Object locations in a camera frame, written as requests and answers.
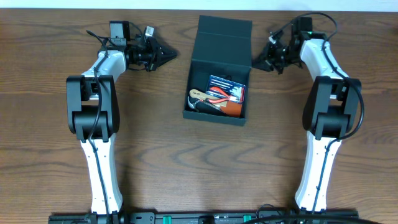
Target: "white arm segment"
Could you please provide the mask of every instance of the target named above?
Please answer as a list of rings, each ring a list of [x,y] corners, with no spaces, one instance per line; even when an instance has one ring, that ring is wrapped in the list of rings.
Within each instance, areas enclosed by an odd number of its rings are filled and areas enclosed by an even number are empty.
[[[97,76],[112,75],[113,80],[116,80],[124,71],[126,71],[126,59],[123,52],[118,50],[109,50],[108,58],[98,68]],[[85,73],[81,74],[85,77],[94,77],[94,67],[104,58],[105,51],[98,54],[98,60]],[[97,100],[98,95],[91,96],[90,100]],[[106,196],[108,198],[108,212],[119,212],[122,206],[122,195],[119,190],[118,180],[116,178],[116,167],[114,163],[114,140],[116,134],[113,134],[108,142],[103,142],[102,139],[95,139],[94,144],[98,148],[98,159],[101,167],[101,172],[105,184]],[[91,144],[81,142],[81,146],[86,154],[88,163],[88,170],[90,172],[91,191],[93,193],[93,203],[91,204],[91,211],[98,215],[106,214],[104,195],[101,187],[100,177],[98,175],[98,168]]]
[[[305,157],[303,177],[301,179],[300,187],[296,192],[295,200],[299,208],[306,208],[307,211],[312,211],[315,195],[317,194],[317,186],[319,184],[323,160],[325,158],[326,147],[330,141],[334,140],[334,138],[322,137],[321,140],[316,140],[315,136],[310,131],[307,131],[307,139],[307,156]],[[315,208],[316,212],[326,209],[326,190],[328,188],[331,167],[340,145],[341,141],[337,141],[330,146],[321,189],[318,195],[318,202]]]
[[[330,67],[325,55],[322,52],[321,39],[310,39],[306,40],[300,51],[300,58],[305,62],[307,68],[310,70],[312,80],[315,80],[317,76],[329,76],[334,79],[342,79],[333,69]],[[337,67],[337,70],[344,76],[348,75],[342,71],[337,64],[333,54],[330,50],[330,43],[325,43],[325,52],[332,64]],[[335,99],[336,95],[331,95],[331,99]],[[320,174],[322,170],[323,160],[325,158],[325,151],[328,143],[334,138],[322,137],[320,140],[316,140],[315,136],[307,131],[308,147],[307,156],[305,158],[304,172],[301,180],[300,187],[295,195],[295,200],[299,208],[305,208],[307,211],[312,211],[313,204],[315,201],[315,195],[317,193],[317,186],[319,184]],[[341,145],[341,141],[334,142],[326,160],[326,167],[323,174],[321,189],[318,195],[316,212],[326,209],[326,190],[329,183],[331,167],[333,160],[336,156],[337,150]]]

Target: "wooden handle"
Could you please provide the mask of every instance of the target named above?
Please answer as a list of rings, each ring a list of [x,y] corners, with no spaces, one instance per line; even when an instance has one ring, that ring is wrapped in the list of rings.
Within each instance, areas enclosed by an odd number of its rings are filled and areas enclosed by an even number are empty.
[[[218,97],[207,95],[206,93],[202,93],[201,91],[196,90],[196,89],[192,89],[191,91],[189,91],[189,95],[192,98],[199,99],[199,100],[206,100],[206,99],[219,100]],[[226,101],[221,102],[221,103],[214,103],[214,105],[226,106]]]

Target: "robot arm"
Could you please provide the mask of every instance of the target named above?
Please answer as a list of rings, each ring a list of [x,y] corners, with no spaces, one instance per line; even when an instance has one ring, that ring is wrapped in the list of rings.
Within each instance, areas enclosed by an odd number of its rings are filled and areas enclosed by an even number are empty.
[[[120,124],[114,83],[120,74],[129,69],[129,64],[144,65],[149,72],[177,56],[175,52],[157,43],[152,27],[147,27],[144,35],[137,35],[137,45],[129,44],[129,24],[126,21],[111,21],[111,37],[104,38],[110,45],[103,44],[97,61],[89,70],[67,78],[69,128],[81,141],[85,152],[93,193],[91,211],[97,215],[117,214],[123,203],[114,161],[114,141]],[[95,72],[100,86],[95,82]],[[87,140],[98,105],[84,105],[82,102],[98,101],[100,97],[99,119],[92,137],[95,146],[93,149]]]
[[[285,67],[294,63],[302,67],[304,62],[311,74],[314,84],[303,112],[307,156],[295,201],[303,211],[321,212],[326,210],[326,190],[333,160],[341,145],[340,138],[353,127],[359,101],[354,88],[360,90],[361,83],[341,70],[330,50],[330,43],[325,41],[326,35],[312,31],[310,17],[299,17],[294,21],[289,45],[280,41],[282,35],[279,31],[270,37],[253,67],[267,72],[277,70],[281,74]],[[331,99],[340,101],[341,105],[330,105]]]

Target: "storage box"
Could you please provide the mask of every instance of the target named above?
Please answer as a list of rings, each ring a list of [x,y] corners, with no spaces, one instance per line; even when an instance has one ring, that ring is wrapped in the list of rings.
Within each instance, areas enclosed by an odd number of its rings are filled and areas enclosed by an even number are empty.
[[[185,95],[184,118],[240,126],[245,124],[251,69],[251,27],[251,21],[200,16]],[[210,75],[246,86],[240,118],[200,113],[188,106],[189,91],[194,88],[206,92]]]

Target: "wooden tabletop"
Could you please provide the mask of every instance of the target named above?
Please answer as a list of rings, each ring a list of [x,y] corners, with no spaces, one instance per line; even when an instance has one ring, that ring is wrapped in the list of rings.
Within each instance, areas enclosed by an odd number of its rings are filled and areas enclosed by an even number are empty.
[[[110,20],[127,20],[178,50],[155,72],[125,72],[116,83],[121,127],[118,181],[127,209],[255,210],[287,206],[307,151],[302,111],[308,70],[283,75],[252,69],[244,127],[182,118],[199,15],[253,21],[256,57],[276,30],[300,12],[0,10],[0,222],[46,223],[51,213],[91,207],[87,163],[68,129],[65,80],[96,60]],[[328,188],[328,208],[398,222],[398,14],[330,13],[340,67],[363,85],[362,128],[343,141]],[[329,31],[315,17],[316,30]]]

